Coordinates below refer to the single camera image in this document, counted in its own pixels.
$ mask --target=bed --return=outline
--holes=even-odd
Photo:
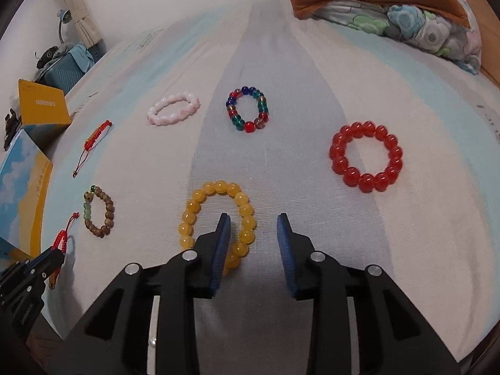
[[[237,131],[229,92],[254,85],[269,106],[266,128]],[[153,126],[159,97],[195,93],[201,108],[183,122]],[[197,302],[203,373],[305,372],[312,304],[287,293],[276,218],[341,264],[376,263],[396,281],[457,360],[500,319],[500,90],[451,62],[324,20],[294,18],[288,0],[219,9],[123,41],[67,96],[72,125],[52,149],[42,249],[83,193],[100,186],[115,202],[103,239],[80,218],[43,314],[65,337],[130,262],[165,263],[181,249],[186,201],[208,180],[238,183],[251,198],[256,241],[217,297]],[[238,107],[255,117],[251,101]],[[109,119],[76,178],[83,142]],[[331,169],[328,149],[344,124],[372,120],[397,135],[404,167],[386,192],[362,194]],[[355,140],[362,172],[382,170],[386,150]],[[99,205],[94,206],[99,215]],[[202,205],[194,236],[221,213],[239,231],[227,196]]]

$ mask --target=beaded bracelet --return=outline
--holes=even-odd
[[[383,172],[377,173],[375,176],[370,173],[361,175],[358,168],[349,167],[349,161],[345,157],[347,143],[350,143],[353,137],[361,138],[363,136],[375,137],[379,141],[383,141],[385,147],[389,150],[389,165]],[[371,193],[373,189],[385,191],[390,184],[396,182],[399,172],[403,168],[403,149],[398,146],[396,136],[388,134],[385,126],[375,126],[371,121],[364,124],[354,122],[351,126],[344,125],[339,133],[333,136],[329,155],[333,160],[333,171],[343,175],[344,183],[350,188],[359,185],[359,189],[363,193]]]
[[[158,116],[158,112],[168,105],[177,103],[179,101],[187,101],[189,104],[186,108],[181,109],[177,113],[172,113],[170,115],[162,115]],[[177,94],[175,96],[162,97],[159,99],[156,104],[149,109],[147,112],[147,119],[151,124],[156,125],[170,125],[175,124],[179,121],[183,121],[188,118],[190,115],[196,113],[199,109],[200,103],[198,97],[191,93]]]
[[[91,220],[91,202],[93,200],[94,194],[100,198],[104,203],[106,203],[106,213],[104,217],[104,225],[101,228],[97,228],[93,225]],[[114,226],[114,203],[111,198],[103,192],[99,186],[92,185],[90,191],[86,191],[83,194],[85,203],[83,204],[83,218],[85,227],[94,234],[96,237],[103,238],[105,235],[109,235],[111,229]]]
[[[194,238],[192,224],[196,221],[196,214],[200,211],[200,203],[203,203],[207,196],[214,193],[221,195],[228,194],[234,199],[238,206],[239,214],[242,217],[242,230],[239,232],[238,241],[236,241],[231,250],[227,253],[226,262],[224,264],[224,275],[229,272],[229,269],[239,267],[241,258],[248,254],[248,245],[255,240],[255,229],[257,222],[252,216],[253,207],[246,193],[242,192],[236,183],[226,183],[223,180],[217,182],[205,182],[201,189],[197,189],[192,193],[192,198],[186,203],[186,210],[182,213],[182,223],[179,224],[178,231],[181,234],[179,244],[182,249],[190,249],[194,246]]]
[[[239,97],[248,94],[257,100],[258,117],[254,119],[253,122],[245,122],[236,111],[236,103]],[[255,87],[244,86],[241,89],[236,89],[231,92],[226,101],[226,109],[229,118],[238,131],[245,130],[247,133],[253,133],[255,129],[263,129],[269,120],[268,101],[266,97],[264,97],[264,94]]]

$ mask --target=red bead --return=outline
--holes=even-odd
[[[383,141],[387,136],[387,129],[385,125],[379,125],[375,128],[375,138],[379,141]]]
[[[361,138],[364,135],[363,124],[361,124],[361,122],[353,122],[351,125],[351,132],[354,138]]]
[[[353,140],[353,133],[351,131],[351,127],[348,125],[343,125],[340,130],[341,134],[344,134],[347,137],[347,141],[350,143]]]
[[[344,173],[343,181],[350,188],[354,188],[355,186],[358,185],[360,176],[361,176],[361,173],[359,173],[358,168],[351,166],[351,167],[346,169],[346,172]]]
[[[335,173],[342,175],[349,166],[349,161],[344,156],[337,156],[333,160],[332,169]]]
[[[403,160],[401,158],[391,158],[389,160],[389,166],[392,166],[398,172],[403,169]]]
[[[340,145],[340,146],[346,146],[347,144],[347,137],[342,134],[341,132],[338,132],[333,136],[332,140],[333,145]]]
[[[346,149],[341,146],[334,144],[330,147],[329,155],[331,159],[335,159],[337,156],[344,156],[346,154]]]
[[[401,146],[395,146],[389,151],[389,158],[402,158],[403,157],[403,149]]]
[[[377,173],[375,175],[375,189],[386,191],[387,186],[389,186],[389,177],[384,172]]]
[[[363,134],[367,137],[373,137],[375,135],[375,124],[371,121],[367,121],[363,124]]]
[[[387,175],[389,184],[393,184],[399,176],[399,171],[393,166],[388,166],[383,172]]]
[[[255,131],[255,124],[251,121],[247,121],[244,124],[244,128],[247,133],[253,133]]]
[[[388,136],[386,136],[386,138],[384,138],[383,144],[387,149],[393,149],[398,145],[398,139],[395,135],[389,134]]]
[[[373,177],[373,175],[365,173],[361,175],[361,177],[359,178],[358,184],[359,184],[359,189],[363,193],[370,193],[373,191],[373,188],[375,187],[375,178]]]

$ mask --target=cardboard box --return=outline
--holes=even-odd
[[[70,124],[62,90],[19,80],[21,128],[39,148],[45,149]]]
[[[0,166],[0,252],[4,258],[22,260],[40,254],[51,172],[51,162],[20,130]]]

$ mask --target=yellow bead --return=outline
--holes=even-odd
[[[242,218],[242,228],[245,230],[253,230],[257,226],[257,222],[253,216],[249,215],[248,217]]]
[[[251,244],[255,240],[255,234],[250,230],[241,230],[238,238],[244,244]]]
[[[240,258],[246,257],[248,254],[248,245],[246,245],[245,243],[243,243],[241,241],[236,241],[232,245],[232,252],[237,257],[240,257]]]
[[[249,217],[253,214],[253,207],[251,204],[247,203],[243,206],[240,206],[238,211],[241,217]]]
[[[234,255],[233,253],[229,253],[226,257],[226,267],[235,269],[239,267],[239,264],[242,262],[239,257]]]
[[[186,202],[186,208],[191,211],[191,213],[198,213],[201,206],[196,200],[191,199]]]
[[[211,194],[214,194],[216,192],[216,186],[213,182],[205,182],[202,186],[202,190],[205,192],[205,194],[208,194],[210,196]]]
[[[203,203],[205,201],[206,195],[205,192],[201,189],[196,189],[192,193],[192,199],[197,201],[198,203]]]
[[[184,210],[184,213],[182,213],[182,220],[185,223],[193,224],[196,221],[196,216],[194,213],[191,213],[191,211]]]
[[[182,249],[191,249],[194,246],[194,238],[189,235],[181,235],[179,244]]]
[[[227,193],[229,196],[234,198],[237,193],[241,192],[242,190],[239,188],[239,186],[236,183],[229,183],[227,185]]]
[[[248,196],[244,192],[239,192],[234,195],[234,201],[238,206],[243,206],[244,204],[248,203]]]
[[[218,180],[216,182],[216,192],[218,194],[226,194],[228,190],[228,184],[224,180]]]
[[[191,235],[193,232],[193,227],[191,227],[188,223],[180,223],[177,228],[180,235]]]

